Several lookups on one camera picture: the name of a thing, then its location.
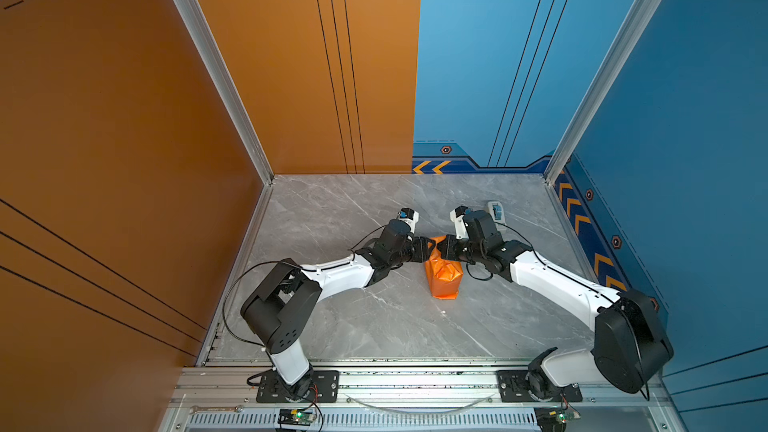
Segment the yellow orange wrapping paper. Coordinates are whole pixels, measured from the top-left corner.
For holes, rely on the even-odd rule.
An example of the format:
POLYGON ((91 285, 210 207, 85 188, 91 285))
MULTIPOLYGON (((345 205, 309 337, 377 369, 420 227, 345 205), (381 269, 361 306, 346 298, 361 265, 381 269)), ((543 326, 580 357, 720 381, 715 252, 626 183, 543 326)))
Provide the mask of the yellow orange wrapping paper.
POLYGON ((434 298, 455 300, 458 297, 461 281, 464 277, 459 262, 446 260, 437 247, 434 247, 425 262, 427 284, 434 298))

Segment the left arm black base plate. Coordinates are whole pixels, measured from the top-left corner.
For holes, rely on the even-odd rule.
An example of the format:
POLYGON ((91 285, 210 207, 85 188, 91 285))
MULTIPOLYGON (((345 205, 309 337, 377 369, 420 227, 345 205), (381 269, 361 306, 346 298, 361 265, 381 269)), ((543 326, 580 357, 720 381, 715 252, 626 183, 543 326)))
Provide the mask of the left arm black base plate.
POLYGON ((295 384, 287 384, 276 370, 268 370, 259 376, 259 383, 252 387, 257 390, 258 403, 335 403, 339 392, 338 370, 314 370, 300 378, 295 384))

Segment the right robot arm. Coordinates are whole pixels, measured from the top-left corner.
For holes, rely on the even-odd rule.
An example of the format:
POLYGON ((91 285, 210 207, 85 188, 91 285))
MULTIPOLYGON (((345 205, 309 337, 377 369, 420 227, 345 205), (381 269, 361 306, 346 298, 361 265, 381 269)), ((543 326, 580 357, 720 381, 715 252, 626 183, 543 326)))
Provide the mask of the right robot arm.
POLYGON ((504 280, 547 298, 593 332, 590 347, 550 347, 528 365, 528 393, 549 401, 568 386, 608 383, 648 398, 649 380, 674 356, 674 349, 653 300, 630 289, 590 282, 540 256, 533 246, 510 240, 493 249, 453 235, 436 249, 442 258, 481 265, 504 280))

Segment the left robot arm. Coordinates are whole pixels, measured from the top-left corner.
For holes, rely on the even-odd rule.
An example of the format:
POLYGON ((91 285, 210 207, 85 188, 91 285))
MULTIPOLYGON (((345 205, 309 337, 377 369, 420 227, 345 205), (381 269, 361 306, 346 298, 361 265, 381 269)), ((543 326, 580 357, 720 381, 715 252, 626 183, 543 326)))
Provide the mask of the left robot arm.
POLYGON ((245 299, 240 316, 260 339, 276 381, 292 399, 313 388, 313 367, 301 335, 316 306, 348 290, 374 285, 408 262, 424 263, 436 242, 427 237, 371 239, 344 259, 319 265, 280 261, 245 299))

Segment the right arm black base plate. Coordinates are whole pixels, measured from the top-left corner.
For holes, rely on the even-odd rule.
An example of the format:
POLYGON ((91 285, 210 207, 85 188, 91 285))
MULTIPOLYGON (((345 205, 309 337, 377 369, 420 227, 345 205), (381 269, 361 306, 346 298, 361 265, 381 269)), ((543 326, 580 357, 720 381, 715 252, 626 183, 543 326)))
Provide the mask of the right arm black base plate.
POLYGON ((556 387, 538 373, 512 369, 496 372, 498 392, 503 403, 582 402, 578 385, 556 387))

